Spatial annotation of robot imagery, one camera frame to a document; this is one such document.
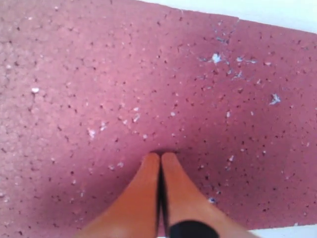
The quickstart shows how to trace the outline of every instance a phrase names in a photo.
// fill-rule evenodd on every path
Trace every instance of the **white wall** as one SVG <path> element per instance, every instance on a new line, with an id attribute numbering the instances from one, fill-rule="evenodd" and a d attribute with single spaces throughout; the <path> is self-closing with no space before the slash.
<path id="1" fill-rule="evenodd" d="M 143 0 L 317 33 L 317 0 Z"/>

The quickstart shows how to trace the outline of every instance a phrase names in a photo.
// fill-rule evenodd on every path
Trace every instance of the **red foam surface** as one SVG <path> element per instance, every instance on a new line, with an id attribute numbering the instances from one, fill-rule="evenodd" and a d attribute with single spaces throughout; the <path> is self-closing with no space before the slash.
<path id="1" fill-rule="evenodd" d="M 0 16 L 1 237 L 69 237 L 152 150 L 249 229 L 317 223 L 315 34 L 125 0 Z"/>

